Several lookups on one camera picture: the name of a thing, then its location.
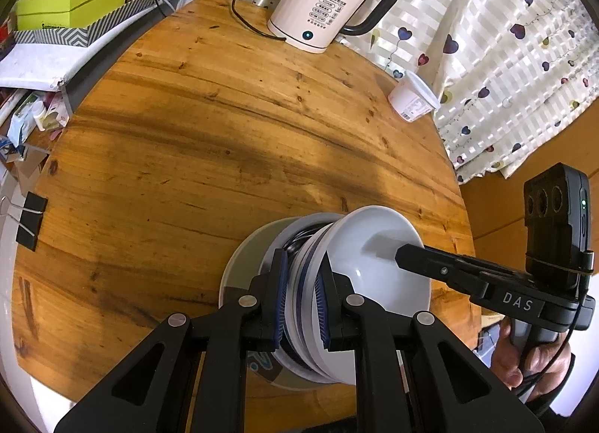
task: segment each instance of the device handle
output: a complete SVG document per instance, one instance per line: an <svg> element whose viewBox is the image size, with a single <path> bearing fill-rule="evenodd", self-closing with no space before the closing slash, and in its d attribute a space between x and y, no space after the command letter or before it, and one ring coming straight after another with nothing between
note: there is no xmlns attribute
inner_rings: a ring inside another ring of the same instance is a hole
<svg viewBox="0 0 599 433"><path fill-rule="evenodd" d="M346 34L347 36L359 36L366 34L371 29L375 28L378 22L383 18L387 12L395 5L397 0L380 0L374 7L372 12L368 15L364 21L355 26L345 25L343 26L339 34Z"/></svg>
<svg viewBox="0 0 599 433"><path fill-rule="evenodd" d="M558 332L547 330L526 321L511 318L510 342L520 352L519 369L523 377L531 377L533 374L526 370L525 362L529 352L539 345L552 344L559 337ZM519 395L520 401L526 402L530 397L534 386L530 386L530 381L524 381L519 387L514 389L514 393Z"/></svg>

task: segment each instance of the binder clip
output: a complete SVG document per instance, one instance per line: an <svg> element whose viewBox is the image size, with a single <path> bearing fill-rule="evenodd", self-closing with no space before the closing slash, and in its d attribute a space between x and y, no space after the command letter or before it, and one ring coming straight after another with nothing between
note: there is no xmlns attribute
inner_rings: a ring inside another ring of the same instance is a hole
<svg viewBox="0 0 599 433"><path fill-rule="evenodd" d="M2 211L2 206L4 205L5 201L8 202L9 207L22 210L20 220L17 220L10 213L8 213L8 209L6 209L6 211ZM19 226L17 230L17 242L22 246L31 249L32 251L35 251L35 246L37 245L38 234L40 233L41 227L41 219L44 217L44 210L46 210L47 204L47 198L42 198L39 195L31 192L27 194L27 197L25 198L25 205L22 207L17 204L13 204L10 201L10 198L7 196L3 196L2 200L0 200L0 217L9 217L17 223Z"/></svg>

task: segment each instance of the striped box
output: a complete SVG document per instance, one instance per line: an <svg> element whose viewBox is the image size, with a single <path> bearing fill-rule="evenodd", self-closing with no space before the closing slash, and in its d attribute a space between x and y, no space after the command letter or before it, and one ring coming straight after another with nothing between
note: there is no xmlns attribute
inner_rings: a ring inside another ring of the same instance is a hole
<svg viewBox="0 0 599 433"><path fill-rule="evenodd" d="M110 31L125 19L136 15L144 9L155 5L154 0L132 0L109 12L88 27L59 27L49 29L36 29L30 31L15 31L17 43L42 43L51 45L69 45L86 48L98 37Z"/></svg>

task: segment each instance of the camera lens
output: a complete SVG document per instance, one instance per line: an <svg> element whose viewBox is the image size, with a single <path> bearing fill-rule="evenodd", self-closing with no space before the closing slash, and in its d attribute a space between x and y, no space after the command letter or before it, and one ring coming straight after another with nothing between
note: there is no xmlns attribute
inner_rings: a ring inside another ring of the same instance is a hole
<svg viewBox="0 0 599 433"><path fill-rule="evenodd" d="M541 217L544 217L547 213L547 193L545 192L545 190L541 190L540 192L538 192L537 208L538 214L541 215Z"/></svg>
<svg viewBox="0 0 599 433"><path fill-rule="evenodd" d="M528 215L532 215L534 212L534 200L530 195L528 195L528 198L526 199L526 211L528 212Z"/></svg>
<svg viewBox="0 0 599 433"><path fill-rule="evenodd" d="M555 213L559 212L563 203L562 192L559 186L554 186L551 190L551 207Z"/></svg>

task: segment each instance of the heart-patterned curtain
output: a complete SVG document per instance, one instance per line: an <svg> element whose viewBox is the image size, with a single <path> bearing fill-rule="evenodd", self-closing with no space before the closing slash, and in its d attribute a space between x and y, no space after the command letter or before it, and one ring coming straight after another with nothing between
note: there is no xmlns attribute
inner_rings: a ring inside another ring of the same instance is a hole
<svg viewBox="0 0 599 433"><path fill-rule="evenodd" d="M414 70L433 88L461 183L510 176L599 94L599 34L580 0L399 0L370 33L337 40L394 78Z"/></svg>

